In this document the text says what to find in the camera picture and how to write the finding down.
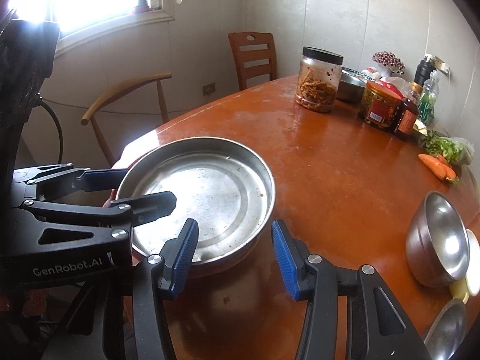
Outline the wall power outlet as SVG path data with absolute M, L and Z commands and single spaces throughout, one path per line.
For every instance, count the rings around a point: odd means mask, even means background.
M 425 54 L 424 60 L 432 65 L 436 70 L 442 72 L 442 74 L 449 76 L 450 75 L 450 67 L 446 64 L 440 57 L 431 54 Z

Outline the red-label sauce jar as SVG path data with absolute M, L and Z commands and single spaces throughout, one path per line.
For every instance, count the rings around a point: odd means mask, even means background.
M 391 128 L 402 97 L 394 91 L 369 80 L 360 101 L 358 117 L 380 130 Z

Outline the black thermos flask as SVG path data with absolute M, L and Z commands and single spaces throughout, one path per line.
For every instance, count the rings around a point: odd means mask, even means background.
M 431 77 L 431 72 L 435 70 L 436 66 L 434 57 L 432 55 L 425 54 L 416 67 L 413 81 L 416 84 L 423 86 L 425 82 Z

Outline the carrot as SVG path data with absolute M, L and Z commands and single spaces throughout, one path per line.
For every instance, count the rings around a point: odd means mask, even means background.
M 428 154 L 419 154 L 418 158 L 439 180 L 448 178 L 447 167 L 440 163 L 439 160 Z
M 434 158 L 437 160 L 439 176 L 441 179 L 456 185 L 459 179 L 450 163 L 441 154 L 434 155 Z

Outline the clear bottle green contents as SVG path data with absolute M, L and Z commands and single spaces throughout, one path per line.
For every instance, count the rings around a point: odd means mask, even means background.
M 418 110 L 420 121 L 429 126 L 434 119 L 434 105 L 439 97 L 439 72 L 433 70 L 425 81 L 419 98 Z

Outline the clear jar black lid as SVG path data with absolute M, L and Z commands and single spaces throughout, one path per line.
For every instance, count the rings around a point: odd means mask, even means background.
M 295 101 L 319 113 L 332 111 L 341 80 L 343 56 L 312 46 L 302 51 Z

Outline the low wall socket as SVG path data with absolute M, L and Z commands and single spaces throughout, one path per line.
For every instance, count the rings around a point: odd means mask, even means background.
M 210 84 L 204 85 L 202 87 L 203 96 L 211 96 L 216 92 L 216 83 L 211 82 Z

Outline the large steel bowl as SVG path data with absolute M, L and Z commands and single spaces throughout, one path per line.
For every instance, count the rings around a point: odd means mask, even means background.
M 442 288 L 465 277 L 470 241 L 458 211 L 441 193 L 425 195 L 408 226 L 405 246 L 408 267 L 420 284 Z

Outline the dark sauce bottle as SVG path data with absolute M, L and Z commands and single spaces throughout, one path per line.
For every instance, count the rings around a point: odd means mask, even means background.
M 422 94 L 422 86 L 412 82 L 407 96 L 400 102 L 394 120 L 394 135 L 407 140 L 419 115 L 418 102 Z

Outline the steel basin behind jars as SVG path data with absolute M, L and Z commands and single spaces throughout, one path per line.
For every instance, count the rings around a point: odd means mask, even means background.
M 360 103 L 367 80 L 361 72 L 344 67 L 337 88 L 337 100 L 346 103 Z

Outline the round steel pan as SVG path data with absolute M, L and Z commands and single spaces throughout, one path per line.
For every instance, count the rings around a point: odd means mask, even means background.
M 181 139 L 161 146 L 128 170 L 117 198 L 169 191 L 176 196 L 171 215 L 138 225 L 136 254 L 160 252 L 179 234 L 186 219 L 199 225 L 193 277 L 214 275 L 241 262 L 269 222 L 276 198 L 267 163 L 236 141 L 212 136 Z

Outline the curved-back dark-seat chair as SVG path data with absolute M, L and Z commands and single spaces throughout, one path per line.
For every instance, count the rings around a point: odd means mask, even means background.
M 80 124 L 89 125 L 93 129 L 99 148 L 110 166 L 113 166 L 119 157 L 112 152 L 102 131 L 102 127 L 107 130 L 107 120 L 102 119 L 102 116 L 125 116 L 127 119 L 120 121 L 122 127 L 128 124 L 128 117 L 132 116 L 151 116 L 156 123 L 167 123 L 170 117 L 164 83 L 172 76 L 171 72 L 159 72 L 122 80 L 108 87 L 86 109 Z

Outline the yellow white ceramic bowl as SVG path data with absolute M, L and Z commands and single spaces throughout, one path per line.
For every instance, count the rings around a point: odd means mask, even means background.
M 465 305 L 470 297 L 476 297 L 480 290 L 480 246 L 473 232 L 466 230 L 469 238 L 469 266 L 465 277 L 449 286 L 453 298 L 461 300 Z

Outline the brown slatted wooden chair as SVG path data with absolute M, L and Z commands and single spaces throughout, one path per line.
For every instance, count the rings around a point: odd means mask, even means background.
M 237 73 L 238 88 L 247 88 L 248 80 L 268 76 L 278 78 L 277 53 L 272 33 L 235 32 L 228 34 Z

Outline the bag of green vegetables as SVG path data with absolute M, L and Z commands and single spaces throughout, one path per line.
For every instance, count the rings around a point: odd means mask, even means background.
M 474 147 L 462 137 L 444 136 L 429 130 L 420 139 L 420 145 L 429 155 L 442 155 L 451 165 L 470 165 L 473 162 Z

